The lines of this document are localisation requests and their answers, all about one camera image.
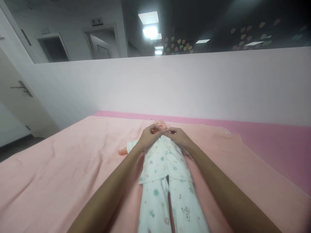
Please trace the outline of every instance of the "doll face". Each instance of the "doll face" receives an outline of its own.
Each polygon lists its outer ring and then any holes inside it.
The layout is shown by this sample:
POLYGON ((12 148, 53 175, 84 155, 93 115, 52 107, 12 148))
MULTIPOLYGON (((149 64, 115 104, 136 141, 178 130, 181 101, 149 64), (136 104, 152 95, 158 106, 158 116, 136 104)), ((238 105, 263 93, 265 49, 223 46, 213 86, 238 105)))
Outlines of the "doll face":
POLYGON ((161 129, 164 129, 164 130, 167 129, 167 126, 166 126, 165 122, 162 121, 162 120, 155 121, 154 124, 159 126, 161 129))

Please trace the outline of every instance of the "pink towel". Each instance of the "pink towel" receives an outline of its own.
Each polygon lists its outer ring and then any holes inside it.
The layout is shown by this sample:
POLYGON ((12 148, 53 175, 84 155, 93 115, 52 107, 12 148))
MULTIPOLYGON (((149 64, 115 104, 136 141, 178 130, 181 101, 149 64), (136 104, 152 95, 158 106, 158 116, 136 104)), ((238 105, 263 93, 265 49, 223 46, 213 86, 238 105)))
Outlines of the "pink towel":
MULTIPOLYGON (((152 122, 90 116, 0 163, 0 232, 66 232, 124 157, 117 150, 152 122)), ((311 198, 224 128, 180 127, 282 232, 305 232, 311 198)), ((211 232, 232 232, 194 161, 186 158, 211 232)), ((133 168, 110 232, 137 232, 143 157, 133 168)))

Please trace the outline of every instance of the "floor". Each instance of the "floor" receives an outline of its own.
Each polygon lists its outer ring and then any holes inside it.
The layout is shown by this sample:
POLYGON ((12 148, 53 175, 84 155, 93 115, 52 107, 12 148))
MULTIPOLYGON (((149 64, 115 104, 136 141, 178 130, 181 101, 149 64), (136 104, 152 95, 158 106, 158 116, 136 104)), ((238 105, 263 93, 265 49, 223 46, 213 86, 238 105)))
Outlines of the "floor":
POLYGON ((41 141, 44 138, 35 138, 32 135, 27 135, 21 139, 11 142, 7 145, 0 147, 0 162, 6 160, 10 156, 25 150, 41 141))

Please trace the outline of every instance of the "doll leg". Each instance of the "doll leg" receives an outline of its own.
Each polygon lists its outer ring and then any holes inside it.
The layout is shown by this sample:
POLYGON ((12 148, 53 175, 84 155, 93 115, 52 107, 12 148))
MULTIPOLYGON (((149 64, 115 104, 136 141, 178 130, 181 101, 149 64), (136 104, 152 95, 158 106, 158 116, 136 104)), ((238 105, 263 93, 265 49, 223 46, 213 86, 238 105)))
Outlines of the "doll leg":
POLYGON ((139 233, 172 232, 169 220, 168 190, 166 178, 143 184, 139 233))
POLYGON ((172 210, 176 233, 209 232, 192 182, 169 178, 172 210))

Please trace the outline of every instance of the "baby doll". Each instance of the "baby doll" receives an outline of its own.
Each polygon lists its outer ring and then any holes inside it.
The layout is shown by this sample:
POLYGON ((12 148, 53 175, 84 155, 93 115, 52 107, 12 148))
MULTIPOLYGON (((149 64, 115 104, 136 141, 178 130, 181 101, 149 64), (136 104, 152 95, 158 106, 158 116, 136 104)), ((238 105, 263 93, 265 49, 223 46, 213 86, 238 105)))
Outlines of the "baby doll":
MULTIPOLYGON (((164 121, 154 124, 167 129, 164 121)), ((138 140, 118 151, 125 155, 138 140)), ((176 233, 209 232, 192 184, 192 176, 183 154, 189 154, 162 135, 144 152, 144 167, 139 179, 143 185, 138 232, 171 233, 168 192, 170 192, 176 233)))

